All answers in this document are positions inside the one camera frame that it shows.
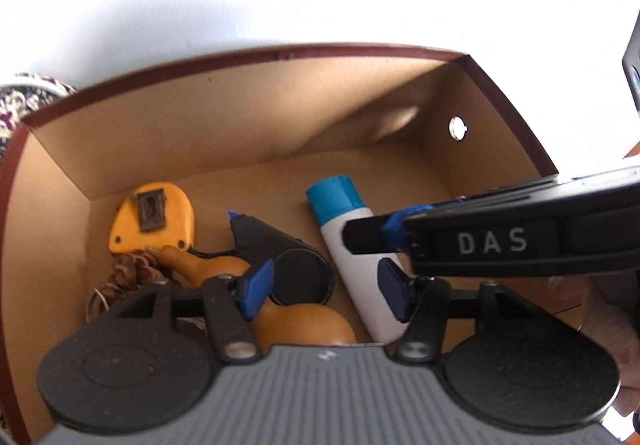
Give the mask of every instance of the patterned fabric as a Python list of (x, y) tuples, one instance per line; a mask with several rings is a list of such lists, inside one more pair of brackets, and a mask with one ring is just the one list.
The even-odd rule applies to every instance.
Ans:
[(15, 81), (0, 83), (0, 166), (20, 120), (74, 91), (55, 78), (33, 73), (19, 73)]

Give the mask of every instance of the black suction cup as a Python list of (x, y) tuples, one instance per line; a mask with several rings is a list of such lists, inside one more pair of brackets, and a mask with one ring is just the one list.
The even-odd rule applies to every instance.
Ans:
[(151, 287), (44, 358), (38, 387), (55, 420), (129, 433), (167, 423), (199, 401), (212, 378), (210, 357), (172, 329), (171, 295)]
[(619, 385), (613, 359), (561, 323), (544, 326), (501, 321), (454, 348), (444, 374), (463, 404), (518, 429), (560, 430), (604, 415)]

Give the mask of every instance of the key ring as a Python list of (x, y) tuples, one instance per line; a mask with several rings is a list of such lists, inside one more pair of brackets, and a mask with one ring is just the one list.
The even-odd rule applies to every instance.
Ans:
[(89, 297), (89, 300), (86, 303), (86, 308), (84, 310), (84, 320), (86, 320), (87, 322), (92, 322), (94, 320), (94, 318), (92, 317), (92, 310), (97, 298), (99, 298), (102, 302), (104, 310), (109, 311), (109, 303), (107, 302), (107, 299), (104, 298), (104, 295), (100, 293), (100, 290), (98, 290), (98, 288), (94, 288), (94, 291), (92, 292), (91, 297)]

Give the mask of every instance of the metal bolt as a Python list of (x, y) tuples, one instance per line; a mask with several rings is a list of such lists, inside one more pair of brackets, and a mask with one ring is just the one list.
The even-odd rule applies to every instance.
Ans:
[(431, 349), (424, 342), (404, 342), (398, 348), (400, 357), (407, 360), (424, 360), (431, 356)]
[(258, 349), (251, 342), (231, 342), (225, 346), (225, 354), (230, 359), (247, 360), (258, 354)]

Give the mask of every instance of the white wall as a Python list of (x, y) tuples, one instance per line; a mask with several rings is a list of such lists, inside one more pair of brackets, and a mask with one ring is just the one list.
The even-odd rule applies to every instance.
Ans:
[(451, 48), (474, 56), (567, 170), (620, 158), (640, 138), (621, 66), (639, 9), (640, 0), (0, 0), (0, 72), (82, 87), (273, 43)]

